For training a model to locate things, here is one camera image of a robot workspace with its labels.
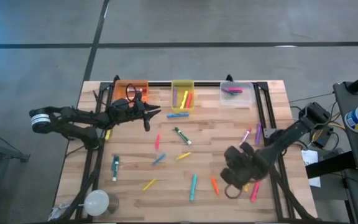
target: translucent container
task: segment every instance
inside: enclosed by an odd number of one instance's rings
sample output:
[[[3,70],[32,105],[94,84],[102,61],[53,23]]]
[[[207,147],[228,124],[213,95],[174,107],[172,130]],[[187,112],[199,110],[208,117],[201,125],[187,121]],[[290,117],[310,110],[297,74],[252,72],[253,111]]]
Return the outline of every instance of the translucent container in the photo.
[[[173,112],[183,113],[183,112],[193,111],[194,97],[195,97],[194,80],[172,80],[171,88],[172,88],[171,107]]]
[[[221,82],[221,104],[250,107],[255,98],[254,85],[249,82]]]
[[[117,80],[114,86],[113,100],[124,98],[127,100],[126,87],[128,84],[135,86],[136,91],[142,90],[142,101],[147,102],[149,97],[149,81],[147,80]],[[128,97],[132,100],[135,97],[135,91],[133,86],[128,87]]]

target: yellow marker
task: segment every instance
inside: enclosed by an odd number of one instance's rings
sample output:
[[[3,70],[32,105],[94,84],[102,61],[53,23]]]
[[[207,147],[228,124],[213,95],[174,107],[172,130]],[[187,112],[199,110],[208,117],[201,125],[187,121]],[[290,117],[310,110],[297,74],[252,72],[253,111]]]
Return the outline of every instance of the yellow marker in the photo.
[[[110,134],[111,134],[111,129],[109,129],[109,130],[106,131],[106,136],[104,137],[104,139],[105,139],[106,141],[109,140]]]
[[[146,187],[143,188],[143,191],[147,190],[157,179],[153,179],[152,181],[150,181],[149,184],[146,185]]]
[[[185,107],[186,98],[187,98],[188,93],[189,93],[188,91],[185,91],[185,95],[183,96],[183,101],[181,102],[180,109],[183,109]]]
[[[188,156],[188,155],[190,155],[190,154],[191,154],[191,152],[187,152],[186,154],[183,154],[183,155],[181,155],[181,156],[178,156],[178,157],[177,157],[177,160],[183,159],[184,157],[186,157],[186,156]]]
[[[245,191],[245,192],[248,192],[249,186],[250,186],[250,184],[245,184],[245,185],[244,185],[244,191]]]

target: wooden table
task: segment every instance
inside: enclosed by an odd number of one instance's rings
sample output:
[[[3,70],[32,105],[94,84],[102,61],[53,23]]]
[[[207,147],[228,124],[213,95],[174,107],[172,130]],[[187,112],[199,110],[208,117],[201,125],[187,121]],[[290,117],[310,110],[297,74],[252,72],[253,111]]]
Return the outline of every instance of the wooden table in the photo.
[[[94,110],[93,90],[98,92],[100,82],[84,82],[78,108]],[[278,128],[285,129],[293,119],[284,82],[268,81],[270,97]],[[277,221],[269,178],[261,182],[257,201],[249,198],[252,187],[239,199],[226,198],[226,183],[220,171],[226,166],[223,153],[230,145],[238,146],[244,132],[252,128],[248,142],[255,149],[255,134],[259,122],[256,104],[250,108],[223,106],[219,102],[219,88],[196,87],[195,109],[189,117],[167,119],[170,109],[170,87],[150,87],[149,103],[160,105],[162,112],[150,122],[151,130],[145,132],[143,121],[124,123],[114,127],[104,148],[99,189],[119,197],[118,211],[112,215],[95,217],[96,222],[262,222]],[[187,146],[172,131],[179,127],[192,141]],[[155,150],[157,134],[161,134],[160,149]],[[82,145],[80,141],[69,144],[68,152]],[[192,152],[180,161],[180,154]],[[152,166],[156,158],[165,153],[166,158]],[[120,156],[118,181],[113,182],[111,164],[113,155]],[[86,151],[80,150],[65,160],[55,206],[71,201],[77,194],[83,174]],[[284,157],[290,188],[307,209],[316,216],[313,197],[308,183],[300,147],[292,146]],[[191,180],[198,174],[195,201],[189,201]],[[218,182],[217,196],[211,177]],[[147,191],[143,187],[152,179],[158,181]],[[281,192],[283,209],[285,201]]]

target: yellow bin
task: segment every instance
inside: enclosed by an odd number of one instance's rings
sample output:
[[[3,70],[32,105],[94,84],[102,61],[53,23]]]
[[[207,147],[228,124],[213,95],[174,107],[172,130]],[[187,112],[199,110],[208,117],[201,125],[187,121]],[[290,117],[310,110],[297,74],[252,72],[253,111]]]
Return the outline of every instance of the yellow bin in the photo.
[[[174,113],[190,112],[194,109],[194,80],[172,80],[172,110]]]

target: concrete floor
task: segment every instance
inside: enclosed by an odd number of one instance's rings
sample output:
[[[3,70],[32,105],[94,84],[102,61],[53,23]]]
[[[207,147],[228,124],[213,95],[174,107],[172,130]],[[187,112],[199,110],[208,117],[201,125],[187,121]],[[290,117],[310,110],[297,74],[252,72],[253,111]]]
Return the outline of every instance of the concrete floor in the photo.
[[[90,44],[102,5],[103,0],[0,0],[0,44]],[[112,0],[100,42],[358,42],[358,0]],[[0,135],[31,154],[26,164],[10,163],[0,192],[0,223],[47,219],[67,141],[33,133],[28,112],[76,105],[90,52],[0,49]],[[333,83],[358,78],[358,47],[98,49],[90,80],[219,80],[227,74],[284,80],[289,100],[329,93]],[[329,106],[334,97],[315,100]],[[349,150],[346,136],[338,134],[339,147]],[[342,205],[322,200],[329,193],[319,195],[314,194],[319,217],[347,219],[338,209]]]

